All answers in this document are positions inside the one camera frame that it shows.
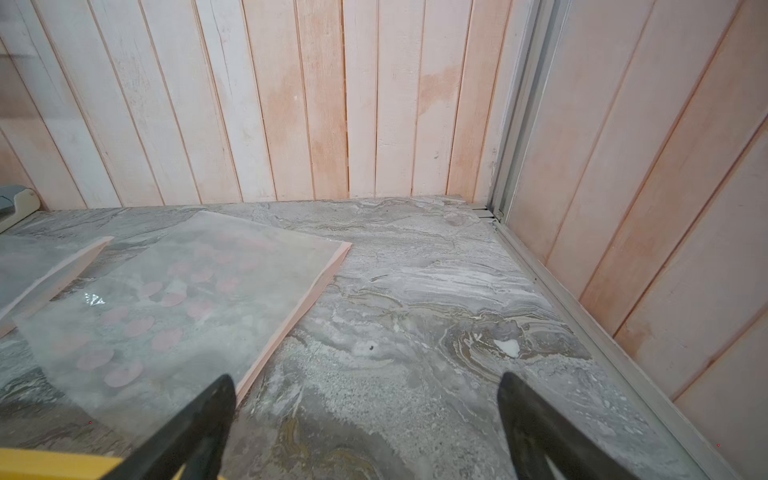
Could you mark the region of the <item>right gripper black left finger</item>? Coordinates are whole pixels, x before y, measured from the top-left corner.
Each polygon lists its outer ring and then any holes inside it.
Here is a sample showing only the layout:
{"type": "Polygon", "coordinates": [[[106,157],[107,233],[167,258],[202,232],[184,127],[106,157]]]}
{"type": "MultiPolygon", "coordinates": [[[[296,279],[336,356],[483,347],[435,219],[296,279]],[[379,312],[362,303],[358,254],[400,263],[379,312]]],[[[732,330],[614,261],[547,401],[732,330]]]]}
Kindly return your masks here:
{"type": "Polygon", "coordinates": [[[235,407],[235,385],[224,374],[104,477],[216,479],[235,407]]]}

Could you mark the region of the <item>yellow plastic tray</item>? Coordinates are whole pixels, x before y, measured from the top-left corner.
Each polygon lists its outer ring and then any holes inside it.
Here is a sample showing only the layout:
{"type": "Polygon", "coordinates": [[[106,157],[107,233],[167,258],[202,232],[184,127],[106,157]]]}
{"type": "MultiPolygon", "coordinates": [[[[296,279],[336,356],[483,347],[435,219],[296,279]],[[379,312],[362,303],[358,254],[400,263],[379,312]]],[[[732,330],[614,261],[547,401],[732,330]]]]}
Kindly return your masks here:
{"type": "Polygon", "coordinates": [[[2,479],[101,479],[125,463],[128,478],[160,479],[177,468],[169,479],[189,479],[184,473],[185,460],[174,458],[173,450],[138,449],[125,458],[72,454],[25,449],[1,449],[2,479]]]}

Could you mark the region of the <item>clear zipper bag pink zip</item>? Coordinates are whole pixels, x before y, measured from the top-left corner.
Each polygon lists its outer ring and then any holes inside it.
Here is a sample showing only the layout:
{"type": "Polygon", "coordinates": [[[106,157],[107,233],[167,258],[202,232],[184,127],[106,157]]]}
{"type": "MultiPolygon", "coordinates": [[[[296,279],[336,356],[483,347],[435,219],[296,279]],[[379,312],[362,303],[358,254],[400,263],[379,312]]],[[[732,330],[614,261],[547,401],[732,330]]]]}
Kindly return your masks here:
{"type": "Polygon", "coordinates": [[[1,335],[16,328],[72,283],[113,240],[58,242],[1,236],[1,335]]]}

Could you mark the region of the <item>clear zipper bag pink dots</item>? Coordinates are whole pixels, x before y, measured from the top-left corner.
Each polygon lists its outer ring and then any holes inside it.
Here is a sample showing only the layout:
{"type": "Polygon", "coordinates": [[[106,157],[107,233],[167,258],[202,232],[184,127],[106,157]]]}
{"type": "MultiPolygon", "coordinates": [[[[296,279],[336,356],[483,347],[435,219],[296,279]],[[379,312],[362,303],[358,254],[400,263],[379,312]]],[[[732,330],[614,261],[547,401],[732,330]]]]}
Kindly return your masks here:
{"type": "Polygon", "coordinates": [[[143,441],[222,375],[243,398],[317,301],[344,241],[201,211],[81,291],[13,314],[48,382],[107,427],[143,441]]]}

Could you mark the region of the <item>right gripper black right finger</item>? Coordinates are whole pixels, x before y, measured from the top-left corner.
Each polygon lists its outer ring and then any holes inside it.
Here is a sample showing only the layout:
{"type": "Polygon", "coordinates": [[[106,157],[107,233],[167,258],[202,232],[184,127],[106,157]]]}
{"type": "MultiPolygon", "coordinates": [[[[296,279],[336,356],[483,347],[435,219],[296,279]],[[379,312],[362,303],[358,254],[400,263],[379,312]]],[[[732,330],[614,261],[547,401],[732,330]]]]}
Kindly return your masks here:
{"type": "Polygon", "coordinates": [[[502,375],[497,405],[519,479],[634,479],[512,372],[502,375]]]}

